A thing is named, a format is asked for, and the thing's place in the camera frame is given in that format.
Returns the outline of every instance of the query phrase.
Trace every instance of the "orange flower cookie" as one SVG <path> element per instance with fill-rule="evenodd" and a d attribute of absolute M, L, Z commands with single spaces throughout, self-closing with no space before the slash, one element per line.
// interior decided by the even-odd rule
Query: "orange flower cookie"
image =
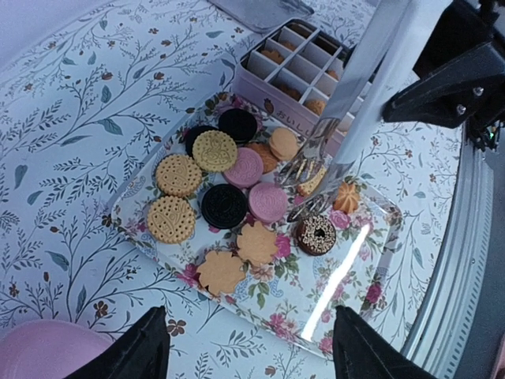
<path fill-rule="evenodd" d="M 274 155 L 271 153 L 270 148 L 268 147 L 267 144 L 253 142 L 251 144 L 247 144 L 245 147 L 254 150 L 260 155 L 261 160 L 263 161 L 264 174 L 272 172 L 277 167 L 277 163 L 279 162 L 277 158 L 275 158 Z"/>
<path fill-rule="evenodd" d="M 202 170 L 189 156 L 173 154 L 162 160 L 156 168 L 156 183 L 167 195 L 188 196 L 202 182 Z"/>
<path fill-rule="evenodd" d="M 339 196 L 335 203 L 333 203 L 333 209 L 335 211 L 342 211 L 346 214 L 350 214 L 357 210 L 358 202 L 361 196 L 356 192 L 355 184 L 348 184 L 342 182 L 339 188 Z"/>
<path fill-rule="evenodd" d="M 302 183 L 297 187 L 299 194 L 302 196 L 308 196 L 314 192 L 314 190 L 323 179 L 324 174 L 326 174 L 326 167 L 321 167 L 320 170 L 317 171 L 316 176 L 314 176 L 308 182 Z"/>
<path fill-rule="evenodd" d="M 291 160 L 298 152 L 297 136 L 287 128 L 279 127 L 274 130 L 268 144 L 271 153 L 278 160 Z"/>
<path fill-rule="evenodd" d="M 256 221 L 254 226 L 247 223 L 237 236 L 238 256 L 256 267 L 267 265 L 277 254 L 276 239 L 275 232 L 269 231 L 261 221 Z"/>
<path fill-rule="evenodd" d="M 205 256 L 205 262 L 198 266 L 200 284 L 214 296 L 220 293 L 232 294 L 235 287 L 245 279 L 242 271 L 244 262 L 239 257 L 233 257 L 230 251 L 217 252 L 212 250 Z"/>
<path fill-rule="evenodd" d="M 164 243 L 181 243 L 195 230 L 195 211 L 189 202 L 165 196 L 152 203 L 148 213 L 148 229 Z"/>

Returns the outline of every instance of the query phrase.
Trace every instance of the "pink plate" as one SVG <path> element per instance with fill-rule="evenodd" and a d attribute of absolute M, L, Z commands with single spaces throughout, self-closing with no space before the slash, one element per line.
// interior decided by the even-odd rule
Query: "pink plate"
<path fill-rule="evenodd" d="M 287 195 L 273 183 L 258 183 L 249 193 L 249 210 L 262 223 L 274 223 L 286 213 Z"/>
<path fill-rule="evenodd" d="M 66 377 L 110 344 L 100 334 L 69 322 L 26 322 L 0 341 L 0 378 Z"/>
<path fill-rule="evenodd" d="M 237 188 L 254 186 L 263 174 L 263 160 L 251 148 L 239 148 L 235 165 L 223 172 L 227 182 Z"/>

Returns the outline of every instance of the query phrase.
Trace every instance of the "gray object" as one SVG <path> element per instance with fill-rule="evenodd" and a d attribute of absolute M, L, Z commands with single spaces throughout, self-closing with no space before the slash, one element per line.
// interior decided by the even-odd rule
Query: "gray object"
<path fill-rule="evenodd" d="M 245 27 L 267 33 L 290 18 L 306 18 L 314 9 L 301 0 L 208 0 Z"/>
<path fill-rule="evenodd" d="M 463 144 L 451 216 L 416 322 L 401 350 L 439 379 L 455 375 L 484 279 L 493 173 L 483 153 Z"/>

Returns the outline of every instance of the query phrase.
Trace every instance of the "pink cookie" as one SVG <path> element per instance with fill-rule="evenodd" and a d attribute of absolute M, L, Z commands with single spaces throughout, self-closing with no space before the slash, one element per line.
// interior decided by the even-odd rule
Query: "pink cookie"
<path fill-rule="evenodd" d="M 286 213 L 287 195 L 273 183 L 258 183 L 249 192 L 249 210 L 262 223 L 274 223 Z"/>
<path fill-rule="evenodd" d="M 223 172 L 227 182 L 237 188 L 249 188 L 255 185 L 263 174 L 263 160 L 260 154 L 251 148 L 239 148 L 235 165 Z"/>

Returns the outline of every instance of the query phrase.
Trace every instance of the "screw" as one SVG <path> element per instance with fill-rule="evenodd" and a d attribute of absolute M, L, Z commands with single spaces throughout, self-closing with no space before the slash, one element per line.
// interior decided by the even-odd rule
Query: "screw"
<path fill-rule="evenodd" d="M 456 111 L 460 116 L 463 116 L 466 112 L 466 107 L 464 105 L 458 104 L 458 106 L 456 107 Z"/>
<path fill-rule="evenodd" d="M 482 93 L 484 93 L 484 89 L 482 87 L 476 87 L 473 89 L 473 94 L 477 97 L 482 96 Z"/>

